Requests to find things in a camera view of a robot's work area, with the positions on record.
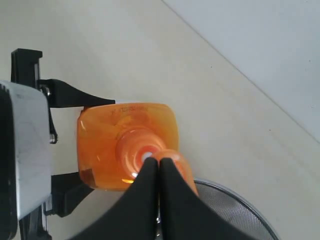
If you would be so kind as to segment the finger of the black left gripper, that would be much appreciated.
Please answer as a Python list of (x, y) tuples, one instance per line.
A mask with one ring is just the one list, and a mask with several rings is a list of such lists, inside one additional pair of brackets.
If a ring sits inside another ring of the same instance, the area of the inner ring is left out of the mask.
[(58, 79), (41, 79), (37, 81), (43, 90), (50, 108), (97, 107), (115, 104), (114, 99), (106, 99), (83, 92)]
[(81, 180), (78, 172), (52, 175), (51, 209), (47, 210), (47, 215), (70, 215), (93, 191), (93, 188)]

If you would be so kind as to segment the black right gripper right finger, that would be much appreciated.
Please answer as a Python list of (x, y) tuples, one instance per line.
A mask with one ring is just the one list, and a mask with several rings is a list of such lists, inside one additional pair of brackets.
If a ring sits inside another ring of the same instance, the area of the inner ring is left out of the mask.
[(252, 240), (212, 211), (185, 182), (174, 162), (159, 163), (160, 218), (164, 240)]

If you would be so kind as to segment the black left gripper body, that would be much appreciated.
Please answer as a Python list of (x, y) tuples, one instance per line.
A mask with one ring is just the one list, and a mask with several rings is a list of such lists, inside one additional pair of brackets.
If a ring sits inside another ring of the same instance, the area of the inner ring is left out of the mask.
[(39, 90), (38, 50), (11, 54), (17, 219), (23, 240), (50, 240), (45, 215), (51, 197), (49, 108)]

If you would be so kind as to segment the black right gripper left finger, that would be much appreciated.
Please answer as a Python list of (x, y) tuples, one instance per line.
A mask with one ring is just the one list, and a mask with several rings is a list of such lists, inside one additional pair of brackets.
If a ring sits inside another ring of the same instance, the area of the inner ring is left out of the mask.
[(147, 158), (120, 199), (73, 240), (154, 240), (158, 217), (158, 162)]

